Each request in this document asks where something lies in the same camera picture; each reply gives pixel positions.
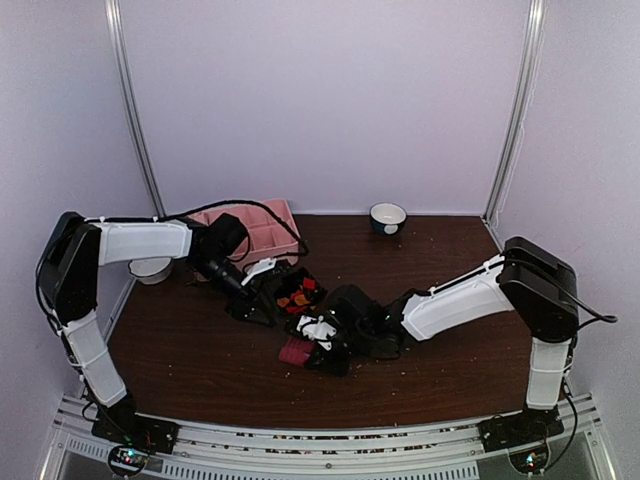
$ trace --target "white plastic shell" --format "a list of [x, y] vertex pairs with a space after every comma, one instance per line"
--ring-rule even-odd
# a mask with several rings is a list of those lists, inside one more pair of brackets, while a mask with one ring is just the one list
[[95, 310], [62, 327], [62, 332], [98, 402], [108, 408], [123, 398], [127, 388], [111, 360], [98, 328]]
[[535, 410], [550, 410], [558, 403], [560, 383], [566, 369], [571, 340], [547, 343], [533, 339], [529, 370], [527, 405]]
[[189, 254], [191, 230], [182, 222], [96, 223], [100, 266], [146, 258], [182, 258]]
[[502, 266], [489, 268], [503, 260], [497, 255], [473, 272], [438, 287], [430, 296], [413, 295], [402, 311], [402, 326], [422, 341], [477, 318], [513, 310], [497, 281]]

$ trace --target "pink sponge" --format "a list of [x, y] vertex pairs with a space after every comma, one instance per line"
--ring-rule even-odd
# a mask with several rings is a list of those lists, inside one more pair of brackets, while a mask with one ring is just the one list
[[314, 346], [315, 344], [311, 341], [289, 338], [287, 344], [280, 350], [278, 360], [296, 367], [304, 367]]

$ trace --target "aluminum frame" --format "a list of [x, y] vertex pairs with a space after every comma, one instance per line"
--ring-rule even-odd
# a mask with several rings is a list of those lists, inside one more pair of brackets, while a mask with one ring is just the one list
[[[48, 437], [49, 449], [43, 455], [40, 480], [60, 478], [67, 452], [98, 461], [106, 459], [113, 444], [91, 436], [92, 423], [82, 418], [85, 404], [86, 400], [63, 397]], [[600, 431], [600, 416], [591, 396], [575, 398], [575, 405], [579, 413], [578, 432], [591, 440], [590, 454], [599, 478], [620, 478]], [[573, 411], [566, 400], [560, 402], [559, 411], [565, 432], [554, 438], [567, 438], [573, 428]], [[86, 412], [89, 418], [96, 413], [95, 407]], [[505, 455], [505, 451], [484, 451], [476, 427], [484, 418], [487, 417], [345, 430], [258, 429], [173, 420], [180, 426], [174, 453], [154, 455], [145, 473], [175, 480], [365, 480], [422, 478], [422, 475], [429, 478], [429, 473], [433, 473], [433, 478], [445, 478], [447, 471], [461, 471], [468, 476], [460, 478], [476, 479], [478, 461]]]
[[522, 51], [522, 63], [520, 65], [520, 74], [513, 100], [513, 108], [511, 110], [507, 135], [500, 155], [500, 163], [498, 164], [496, 177], [493, 182], [493, 187], [491, 188], [491, 194], [489, 195], [489, 202], [487, 203], [483, 217], [491, 227], [495, 226], [500, 202], [507, 193], [509, 176], [518, 153], [520, 130], [524, 121], [527, 105], [531, 98], [532, 83], [540, 55], [545, 13], [546, 0], [531, 0], [529, 6], [529, 21], [527, 23]]
[[131, 70], [127, 57], [127, 49], [124, 39], [124, 30], [122, 29], [122, 17], [120, 15], [120, 0], [105, 0], [107, 12], [107, 24], [109, 26], [109, 34], [113, 45], [113, 52], [118, 66], [120, 75], [120, 87], [124, 97], [125, 111], [127, 114], [127, 123], [133, 140], [136, 157], [142, 171], [142, 177], [147, 187], [149, 197], [153, 203], [156, 215], [163, 217], [166, 215], [158, 182], [153, 173], [153, 166], [149, 158], [149, 150], [142, 132], [142, 124], [140, 122], [140, 113], [136, 103], [133, 91], [133, 83], [131, 81]]

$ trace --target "small bowl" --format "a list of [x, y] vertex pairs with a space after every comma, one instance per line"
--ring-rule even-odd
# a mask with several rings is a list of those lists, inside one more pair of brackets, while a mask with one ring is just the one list
[[395, 203], [377, 203], [369, 210], [369, 220], [376, 233], [395, 235], [407, 221], [407, 212]]
[[145, 258], [129, 262], [129, 273], [144, 285], [157, 285], [167, 279], [172, 267], [170, 258]]

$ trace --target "metal pole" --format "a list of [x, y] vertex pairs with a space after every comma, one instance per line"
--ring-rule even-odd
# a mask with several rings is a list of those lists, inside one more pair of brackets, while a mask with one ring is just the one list
[[158, 183], [149, 159], [149, 151], [147, 150], [147, 144], [142, 133], [140, 114], [138, 113], [138, 107], [133, 93], [131, 72], [129, 70], [127, 50], [124, 42], [124, 32], [122, 30], [122, 19], [120, 17], [120, 1], [105, 0], [105, 6], [107, 9], [109, 33], [111, 35], [113, 51], [116, 56], [118, 73], [120, 74], [120, 86], [124, 97], [129, 131], [131, 132], [131, 138], [133, 140], [136, 156], [138, 157], [138, 163], [140, 164], [140, 169], [142, 171], [142, 177], [147, 187], [147, 192], [151, 197], [153, 208], [158, 216], [163, 217], [166, 215], [166, 211], [164, 209], [164, 204], [162, 203], [162, 198], [160, 197]]
[[507, 129], [507, 136], [502, 147], [500, 163], [498, 164], [498, 171], [496, 172], [496, 178], [493, 182], [489, 203], [487, 204], [487, 209], [484, 214], [484, 220], [489, 227], [495, 226], [500, 201], [506, 193], [505, 189], [508, 186], [509, 173], [515, 160], [518, 133], [522, 127], [524, 113], [531, 95], [531, 82], [538, 62], [545, 9], [545, 0], [531, 0], [529, 21], [527, 23], [527, 32], [525, 34], [522, 52], [522, 63], [520, 65], [520, 76], [518, 77], [516, 95], [513, 102], [513, 109], [511, 110], [509, 128]]

